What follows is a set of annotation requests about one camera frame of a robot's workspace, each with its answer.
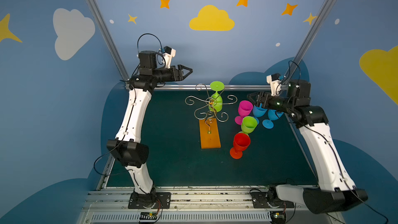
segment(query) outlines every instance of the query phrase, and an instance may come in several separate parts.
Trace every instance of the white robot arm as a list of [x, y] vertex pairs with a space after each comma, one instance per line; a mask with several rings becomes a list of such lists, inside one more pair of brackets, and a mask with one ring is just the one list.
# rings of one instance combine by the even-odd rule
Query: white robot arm
[[[162, 54], [155, 51], [142, 51], [138, 54], [139, 74], [132, 75], [128, 81], [129, 102], [123, 122], [115, 139], [107, 142], [107, 149], [130, 173], [134, 183], [135, 188], [130, 201], [144, 208], [154, 206], [156, 194], [146, 163], [149, 148], [141, 144], [141, 127], [145, 111], [158, 83], [182, 81], [192, 73], [192, 69], [182, 65], [178, 65], [178, 68], [170, 66], [175, 54], [176, 51], [167, 46]], [[158, 55], [163, 56], [166, 62], [161, 68], [157, 68]]]
[[269, 201], [296, 202], [306, 205], [315, 214], [346, 211], [366, 201], [365, 190], [356, 188], [334, 146], [325, 112], [321, 107], [310, 106], [311, 84], [304, 80], [291, 80], [286, 97], [281, 97], [277, 92], [281, 82], [279, 76], [267, 76], [271, 93], [252, 93], [248, 98], [257, 107], [284, 112], [293, 120], [310, 150], [319, 187], [277, 185], [268, 194], [273, 196]]

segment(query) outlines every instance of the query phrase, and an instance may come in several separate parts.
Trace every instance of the white cloud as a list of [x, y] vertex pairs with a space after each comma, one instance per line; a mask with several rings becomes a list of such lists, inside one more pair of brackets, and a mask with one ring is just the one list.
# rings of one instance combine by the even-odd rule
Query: white cloud
[[94, 22], [76, 9], [55, 10], [52, 23], [58, 36], [55, 52], [62, 60], [69, 60], [74, 56], [96, 31]]

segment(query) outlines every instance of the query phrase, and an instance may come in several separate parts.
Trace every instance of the wooden base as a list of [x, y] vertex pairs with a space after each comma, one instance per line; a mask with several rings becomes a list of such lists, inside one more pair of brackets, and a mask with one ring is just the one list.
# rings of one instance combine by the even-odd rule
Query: wooden base
[[205, 121], [204, 119], [199, 120], [200, 143], [202, 149], [221, 148], [216, 118], [213, 119], [213, 123], [209, 123], [211, 133], [209, 133], [209, 126], [206, 125]]

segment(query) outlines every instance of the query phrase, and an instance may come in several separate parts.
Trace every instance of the yellow cloud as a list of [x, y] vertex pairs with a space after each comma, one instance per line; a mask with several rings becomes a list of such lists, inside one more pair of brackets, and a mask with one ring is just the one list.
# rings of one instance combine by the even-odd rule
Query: yellow cloud
[[398, 70], [398, 46], [388, 52], [370, 50], [363, 54], [359, 65], [365, 74], [398, 104], [398, 84], [394, 83]]
[[213, 5], [203, 7], [198, 17], [189, 22], [189, 27], [193, 30], [228, 31], [234, 26], [235, 22], [228, 17], [228, 13]]

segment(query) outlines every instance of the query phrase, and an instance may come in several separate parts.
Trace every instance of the vent grille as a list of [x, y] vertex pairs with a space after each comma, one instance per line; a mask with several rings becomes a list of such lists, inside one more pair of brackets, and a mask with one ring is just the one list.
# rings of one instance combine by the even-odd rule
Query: vent grille
[[[96, 212], [91, 223], [137, 223], [138, 214], [126, 212]], [[258, 222], [271, 221], [268, 211], [200, 211], [200, 212], [163, 212], [159, 222]]]
[[91, 223], [137, 223], [138, 214], [129, 214], [125, 212], [97, 212], [94, 213]]

